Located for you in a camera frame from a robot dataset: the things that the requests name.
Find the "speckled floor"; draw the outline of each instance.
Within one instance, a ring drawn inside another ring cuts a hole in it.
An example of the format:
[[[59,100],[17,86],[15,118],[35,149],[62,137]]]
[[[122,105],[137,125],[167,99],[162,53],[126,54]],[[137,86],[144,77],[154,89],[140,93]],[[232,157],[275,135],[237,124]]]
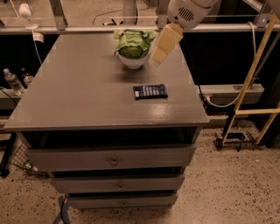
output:
[[[280,149],[245,143],[225,144],[217,151],[216,136],[224,119],[210,120],[197,141],[197,150],[185,170],[185,181],[172,207],[134,207],[75,210],[69,207],[71,224],[280,223]],[[258,135],[249,121],[234,130]],[[31,176],[10,165],[10,175],[0,178],[0,223],[62,223],[59,199],[48,178]]]

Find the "terrazzo floor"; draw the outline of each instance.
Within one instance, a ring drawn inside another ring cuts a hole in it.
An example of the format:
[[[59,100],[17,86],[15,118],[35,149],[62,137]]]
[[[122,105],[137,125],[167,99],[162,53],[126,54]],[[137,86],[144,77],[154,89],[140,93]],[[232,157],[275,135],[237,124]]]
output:
[[[224,119],[210,118],[199,135],[197,150],[172,207],[133,207],[76,210],[66,202],[65,221],[71,224],[236,224],[280,223],[280,150],[245,143],[225,144],[218,151],[214,140]],[[251,121],[240,121],[233,131],[256,137]],[[14,153],[21,143],[17,140]],[[49,178],[28,175],[10,164],[10,175],[0,178],[0,223],[63,223],[62,195]]]

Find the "plastic bottle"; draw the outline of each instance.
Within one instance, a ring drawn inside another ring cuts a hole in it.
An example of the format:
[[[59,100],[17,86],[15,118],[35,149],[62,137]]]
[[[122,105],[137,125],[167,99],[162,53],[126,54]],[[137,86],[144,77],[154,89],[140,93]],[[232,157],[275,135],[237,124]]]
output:
[[[29,87],[30,83],[34,79],[32,73],[28,72],[25,67],[20,68],[21,77],[27,87]]]
[[[10,72],[8,68],[5,68],[3,70],[3,73],[4,73],[4,78],[9,83],[12,90],[14,90],[15,95],[23,95],[25,92],[25,88],[23,84],[20,82],[20,80],[18,79],[18,77],[14,73]]]

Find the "wire basket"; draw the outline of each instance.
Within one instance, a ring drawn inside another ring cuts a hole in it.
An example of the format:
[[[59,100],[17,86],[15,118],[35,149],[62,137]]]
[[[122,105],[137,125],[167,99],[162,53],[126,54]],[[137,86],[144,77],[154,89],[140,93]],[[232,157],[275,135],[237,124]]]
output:
[[[26,156],[27,147],[21,143],[17,148],[15,155],[12,157],[10,164],[22,169],[29,175],[39,175],[47,177],[46,172],[38,171],[37,168],[29,161]]]

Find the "white bowl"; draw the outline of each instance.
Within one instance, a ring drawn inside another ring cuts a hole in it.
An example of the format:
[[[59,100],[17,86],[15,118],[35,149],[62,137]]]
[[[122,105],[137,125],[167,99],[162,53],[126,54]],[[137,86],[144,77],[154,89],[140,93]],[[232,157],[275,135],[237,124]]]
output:
[[[148,54],[141,59],[127,59],[124,58],[121,54],[119,54],[119,58],[121,62],[128,68],[137,69],[141,67],[148,59]]]

